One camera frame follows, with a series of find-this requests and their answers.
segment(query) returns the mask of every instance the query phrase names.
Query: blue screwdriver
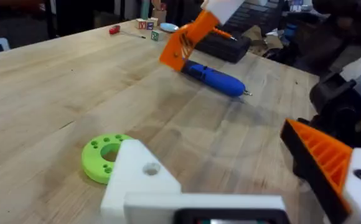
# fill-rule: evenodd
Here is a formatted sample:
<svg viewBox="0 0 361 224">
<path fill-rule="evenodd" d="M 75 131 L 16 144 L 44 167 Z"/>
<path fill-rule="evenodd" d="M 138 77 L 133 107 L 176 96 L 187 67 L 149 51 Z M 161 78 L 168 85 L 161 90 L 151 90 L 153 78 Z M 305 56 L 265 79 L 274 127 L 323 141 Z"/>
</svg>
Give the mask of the blue screwdriver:
<svg viewBox="0 0 361 224">
<path fill-rule="evenodd" d="M 186 61 L 182 68 L 182 73 L 192 76 L 200 80 L 202 83 L 231 97 L 252 94 L 246 89 L 245 85 L 235 77 L 231 77 L 225 73 L 215 69 L 208 68 L 191 60 Z"/>
</svg>

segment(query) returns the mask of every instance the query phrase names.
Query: screwdriver tip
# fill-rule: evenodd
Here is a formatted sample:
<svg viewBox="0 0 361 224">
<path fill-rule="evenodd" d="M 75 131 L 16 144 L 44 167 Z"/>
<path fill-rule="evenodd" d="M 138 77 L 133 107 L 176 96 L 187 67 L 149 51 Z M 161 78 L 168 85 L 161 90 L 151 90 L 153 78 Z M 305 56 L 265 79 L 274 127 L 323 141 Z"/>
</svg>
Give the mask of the screwdriver tip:
<svg viewBox="0 0 361 224">
<path fill-rule="evenodd" d="M 250 93 L 248 90 L 244 90 L 244 95 L 252 96 L 253 94 Z"/>
</svg>

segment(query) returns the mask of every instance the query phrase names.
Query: wooden table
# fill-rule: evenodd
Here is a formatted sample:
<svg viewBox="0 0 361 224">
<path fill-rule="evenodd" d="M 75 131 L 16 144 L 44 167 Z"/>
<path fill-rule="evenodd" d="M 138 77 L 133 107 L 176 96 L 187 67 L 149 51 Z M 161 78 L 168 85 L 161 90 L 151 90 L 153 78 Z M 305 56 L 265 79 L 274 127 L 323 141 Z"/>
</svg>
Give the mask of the wooden table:
<svg viewBox="0 0 361 224">
<path fill-rule="evenodd" d="M 0 53 L 0 223 L 99 223 L 105 186 L 86 177 L 83 146 L 104 133 L 140 139 L 185 192 L 280 194 L 293 223 L 312 217 L 279 132 L 311 118 L 317 78 L 246 54 L 194 51 L 253 96 L 231 99 L 161 65 L 166 42 L 109 27 Z"/>
</svg>

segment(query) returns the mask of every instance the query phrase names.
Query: green 3d printed disk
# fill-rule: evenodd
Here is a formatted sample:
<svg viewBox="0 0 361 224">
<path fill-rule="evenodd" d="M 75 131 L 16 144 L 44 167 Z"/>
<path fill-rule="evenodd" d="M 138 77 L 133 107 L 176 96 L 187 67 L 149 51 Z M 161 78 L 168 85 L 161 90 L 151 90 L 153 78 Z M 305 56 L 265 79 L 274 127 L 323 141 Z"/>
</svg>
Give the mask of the green 3d printed disk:
<svg viewBox="0 0 361 224">
<path fill-rule="evenodd" d="M 83 170 L 92 180 L 108 184 L 115 162 L 103 158 L 109 152 L 118 153 L 121 142 L 132 139 L 125 134 L 104 134 L 93 138 L 82 150 Z"/>
</svg>

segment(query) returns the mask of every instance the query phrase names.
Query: small red item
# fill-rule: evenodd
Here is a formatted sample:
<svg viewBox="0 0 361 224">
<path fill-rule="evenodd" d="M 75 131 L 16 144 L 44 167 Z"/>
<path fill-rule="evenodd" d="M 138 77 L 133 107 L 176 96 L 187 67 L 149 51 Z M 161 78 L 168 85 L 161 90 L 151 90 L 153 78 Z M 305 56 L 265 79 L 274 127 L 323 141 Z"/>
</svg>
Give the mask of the small red item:
<svg viewBox="0 0 361 224">
<path fill-rule="evenodd" d="M 110 33 L 110 35 L 116 34 L 120 31 L 120 26 L 119 25 L 115 25 L 113 26 L 108 32 Z"/>
<path fill-rule="evenodd" d="M 162 11 L 167 10 L 167 4 L 161 3 L 161 4 L 160 4 L 160 8 L 161 8 Z"/>
</svg>

